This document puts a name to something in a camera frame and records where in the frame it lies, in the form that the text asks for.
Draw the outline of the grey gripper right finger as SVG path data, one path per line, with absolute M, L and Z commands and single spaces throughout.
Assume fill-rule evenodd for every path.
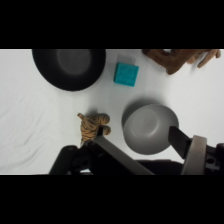
M 182 175 L 203 175 L 205 170 L 207 139 L 194 135 L 189 138 L 179 128 L 169 128 L 168 141 L 184 160 Z

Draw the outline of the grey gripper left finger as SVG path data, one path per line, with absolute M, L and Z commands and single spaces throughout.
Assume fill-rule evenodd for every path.
M 103 136 L 87 143 L 92 163 L 91 171 L 110 175 L 153 175 L 153 172 L 129 157 Z

